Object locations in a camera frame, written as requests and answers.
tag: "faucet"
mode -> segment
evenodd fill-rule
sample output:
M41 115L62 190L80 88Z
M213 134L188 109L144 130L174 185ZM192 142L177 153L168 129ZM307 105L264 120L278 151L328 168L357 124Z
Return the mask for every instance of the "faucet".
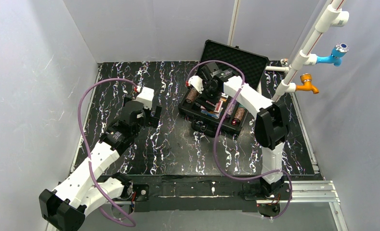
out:
M316 64L334 64L335 66L340 66L341 58L349 51L349 47L345 43L338 43L333 50L331 55L327 57L317 57Z
M306 73L306 74L301 75L301 82L303 83L303 85L296 85L295 91L298 91L298 90L310 91L311 90L313 94L319 93L319 90L317 89L317 87L312 85L311 74Z

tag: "gray floor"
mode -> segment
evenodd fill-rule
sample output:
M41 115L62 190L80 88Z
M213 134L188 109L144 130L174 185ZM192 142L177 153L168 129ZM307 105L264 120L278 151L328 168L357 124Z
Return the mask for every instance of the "gray floor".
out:
M135 231L336 231L328 203L292 203L286 213L271 223L257 213L241 211L157 211L132 215ZM102 216L99 210L90 214L80 231L123 231Z

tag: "black marble table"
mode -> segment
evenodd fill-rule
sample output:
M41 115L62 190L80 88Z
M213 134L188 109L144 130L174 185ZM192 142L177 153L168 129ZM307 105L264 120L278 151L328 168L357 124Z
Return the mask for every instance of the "black marble table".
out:
M181 115L177 105L187 91L185 79L196 62L132 62L104 63L99 68L99 80L126 78L141 86L153 88L153 106L162 106L158 128L145 128L134 145L105 172L118 171L143 175L220 175L213 157L214 138L191 129L191 120ZM262 94L271 98L283 73L265 72ZM125 94L133 87L122 82L105 83L96 88L85 131L89 144L95 144L107 123L113 121L123 105ZM284 152L283 166L291 175L314 174L299 120L290 95L281 98L290 112L291 132ZM248 115L238 137L224 134L218 146L219 161L233 175L257 175L262 168L262 152L254 138L254 119ZM75 167L87 157L81 145Z

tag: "cable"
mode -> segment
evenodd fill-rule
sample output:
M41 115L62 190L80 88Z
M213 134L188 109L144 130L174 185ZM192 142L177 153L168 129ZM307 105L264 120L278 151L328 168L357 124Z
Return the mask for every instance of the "cable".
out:
M85 132L83 130L83 125L82 125L82 117L81 117L81 108L82 108L82 103L83 103L83 100L85 99L85 97L88 95L88 93L93 89L95 88L96 86L99 86L101 85L102 83L107 83L107 82L111 82L111 81L122 81L122 82L128 82L130 84L132 84L135 88L135 90L137 89L137 85L131 81L131 80L127 80L127 79L123 79L123 78L109 78L109 79L105 79L105 80L102 80L102 81L99 81L95 84L93 84L92 86L90 86L86 91L85 93L83 93L82 95L82 98L80 99L79 101L79 105L78 105L78 124L79 124L79 130L80 130L80 134L82 135L82 138L83 138L83 143L85 144L85 147L86 147L86 151L88 152L88 158L91 160L91 149L89 147L89 144L88 144L88 140L86 139L86 136L85 136ZM131 218L131 216L129 216L129 214L127 214L123 209L121 209L113 200L112 198L110 198L103 190L102 188L100 187L100 185L98 184L98 181L96 181L96 178L95 178L95 175L93 173L93 169L92 169L92 162L89 161L88 162L89 164L89 173L91 175L91 178L92 178L92 181L93 181L93 184L95 185L95 187L99 190L99 192L103 195L103 197L106 198L106 200L108 200L110 202L111 205L113 205L115 208L118 209L118 211L120 213L122 213L123 215L126 216L126 218L131 222L131 224L127 224L127 223L123 223L121 222L120 220L118 219L114 219L113 217L111 217L109 214L107 214L102 208L100 208L100 211L102 213L102 215L104 217L106 217L107 219L119 224L119 225L123 225L123 226L127 226L127 227L135 227L136 226L136 222L133 220L133 218Z
M242 90L242 87L245 84L245 76L244 76L244 73L242 73L241 70L239 70L238 68L236 68L235 66L233 66L233 65L231 65L229 63L226 63L226 62L223 62L223 61L219 61L219 60L208 60L208 61L204 61L204 62L201 62L201 63L195 65L191 69L191 71L188 73L187 81L189 80L189 78L191 77L191 74L195 71L196 68L198 68L201 65L204 65L204 64L207 64L207 63L211 63L211 62L217 62L217 63L225 64L225 65L229 66L230 68L236 70L241 75L241 77L242 77L241 87L238 89L238 91L236 92L236 94L232 98L231 102L227 105L227 108L226 108L226 110L225 110L225 112L223 114L223 115L226 115L228 113L228 110L231 107L231 105L236 102L236 98L240 94L240 92ZM225 119L225 116L222 116L222 118L221 118L221 120L220 120L220 122L218 124L217 132L215 133L213 149L212 149L212 152L214 154L213 155L214 156L214 161L215 161L215 164L217 165L217 168L219 169L219 171L222 174L224 174L224 176L229 177L229 178L231 178L233 180L239 180L239 181L256 180L258 178L264 177L266 175L269 175L269 174L272 174L272 173L275 173L275 172L282 172L282 173L284 173L286 175L288 181L289 181L289 191L290 191L290 193L289 193L289 199L288 199L288 202L285 205L285 208L278 215L276 215L275 217L271 217L271 218L276 219L276 218L280 217L282 214L284 214L284 212L286 211L286 209L289 207L290 201L292 200L292 180L291 180L289 174L286 171L282 170L282 169L275 169L275 170L271 170L269 172L266 172L266 173L263 173L263 174L260 174L260 175L257 175L257 176L246 177L246 178L234 177L234 176L231 176L228 173L226 173L225 170L221 167L220 163L218 162L218 155L217 155L218 137L220 135L220 131L221 131L221 127L223 125L224 119Z

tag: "white pipe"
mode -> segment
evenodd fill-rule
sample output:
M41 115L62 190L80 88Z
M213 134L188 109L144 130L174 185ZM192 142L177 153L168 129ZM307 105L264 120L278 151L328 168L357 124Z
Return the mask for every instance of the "white pipe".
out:
M303 65L307 62L310 57L310 52L313 50L316 43L320 40L323 33L325 33L331 26L333 26L334 20L339 16L342 12L341 7L344 2L347 0L333 0L331 4L329 4L326 9L322 12L318 22L316 23L315 30L307 40L307 43L304 45L303 49L298 52L295 59L290 65L290 70L286 74L285 78L282 80L282 84L278 86L276 89L275 95L272 97L272 100L277 102L280 97L285 94L286 90L289 87L289 83L292 82L293 78L297 74L297 72L303 67Z
M241 4L241 0L235 0L234 1L234 9L232 11L232 19L231 19L231 27L229 28L229 35L228 35L228 46L232 46L232 42L234 41L234 33L235 33L235 26L236 21L238 20L238 13L239 13L239 5Z
M289 71L289 67L287 67L287 66L266 66L265 71L288 72Z

